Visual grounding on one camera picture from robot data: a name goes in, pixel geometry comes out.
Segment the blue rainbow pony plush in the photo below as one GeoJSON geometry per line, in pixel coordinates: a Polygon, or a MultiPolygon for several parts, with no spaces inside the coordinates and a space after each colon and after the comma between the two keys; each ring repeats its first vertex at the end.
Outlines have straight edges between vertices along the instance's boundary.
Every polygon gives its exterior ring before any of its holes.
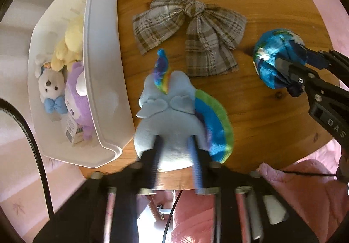
{"type": "Polygon", "coordinates": [[[161,136],[161,172],[192,166],[191,136],[197,137],[200,149],[208,151],[213,161],[224,163],[233,152],[233,128],[225,108],[205,91],[196,89],[187,74],[171,71],[163,49],[158,50],[153,73],[144,81],[139,107],[136,154],[141,156],[151,149],[155,137],[161,136]]]}

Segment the grey plaid fabric bow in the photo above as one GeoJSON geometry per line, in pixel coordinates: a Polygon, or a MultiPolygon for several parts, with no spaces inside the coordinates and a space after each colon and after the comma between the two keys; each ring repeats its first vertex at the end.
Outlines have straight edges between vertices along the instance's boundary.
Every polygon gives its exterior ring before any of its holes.
{"type": "Polygon", "coordinates": [[[153,0],[132,19],[135,42],[146,54],[174,35],[188,21],[185,51],[187,73],[204,77],[236,72],[232,51],[240,44],[247,19],[230,9],[198,0],[153,0]]]}

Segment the purple plush doll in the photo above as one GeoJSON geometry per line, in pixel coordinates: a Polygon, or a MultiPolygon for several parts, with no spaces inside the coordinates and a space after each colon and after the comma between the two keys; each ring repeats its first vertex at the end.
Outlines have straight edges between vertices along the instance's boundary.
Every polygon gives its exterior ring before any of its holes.
{"type": "Polygon", "coordinates": [[[78,125],[82,126],[83,139],[85,141],[90,140],[95,127],[87,97],[84,67],[81,61],[75,62],[68,74],[65,103],[70,116],[78,125]]]}

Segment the pink bed blanket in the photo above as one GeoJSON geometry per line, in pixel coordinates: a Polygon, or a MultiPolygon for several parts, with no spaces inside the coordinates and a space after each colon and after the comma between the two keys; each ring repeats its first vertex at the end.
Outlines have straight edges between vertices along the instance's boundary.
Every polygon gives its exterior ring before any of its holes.
{"type": "Polygon", "coordinates": [[[348,186],[319,161],[248,174],[211,166],[218,193],[179,193],[173,242],[348,241],[348,186]]]}

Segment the white plastic storage bin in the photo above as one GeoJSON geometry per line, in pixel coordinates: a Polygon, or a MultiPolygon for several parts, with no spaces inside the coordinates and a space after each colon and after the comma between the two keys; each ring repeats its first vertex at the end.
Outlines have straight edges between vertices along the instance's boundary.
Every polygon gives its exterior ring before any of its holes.
{"type": "Polygon", "coordinates": [[[34,27],[28,96],[40,152],[97,168],[134,134],[116,0],[54,0],[34,27]]]}

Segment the white bear plush blue bow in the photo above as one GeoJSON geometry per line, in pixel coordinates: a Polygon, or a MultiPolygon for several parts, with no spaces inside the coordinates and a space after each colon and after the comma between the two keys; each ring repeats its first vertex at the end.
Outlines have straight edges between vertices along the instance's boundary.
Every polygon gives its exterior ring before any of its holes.
{"type": "Polygon", "coordinates": [[[51,57],[38,54],[35,59],[34,74],[38,79],[40,100],[48,114],[57,112],[60,115],[68,112],[65,104],[65,77],[62,71],[57,72],[51,66],[51,57]]]}

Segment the yellow plush toy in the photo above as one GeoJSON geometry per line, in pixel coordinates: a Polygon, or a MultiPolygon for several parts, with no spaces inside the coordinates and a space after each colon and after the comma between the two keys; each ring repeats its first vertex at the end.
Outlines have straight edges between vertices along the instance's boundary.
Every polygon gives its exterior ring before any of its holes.
{"type": "Polygon", "coordinates": [[[72,19],[62,39],[56,44],[51,58],[51,68],[56,72],[64,67],[70,72],[75,62],[83,60],[83,15],[72,19]]]}

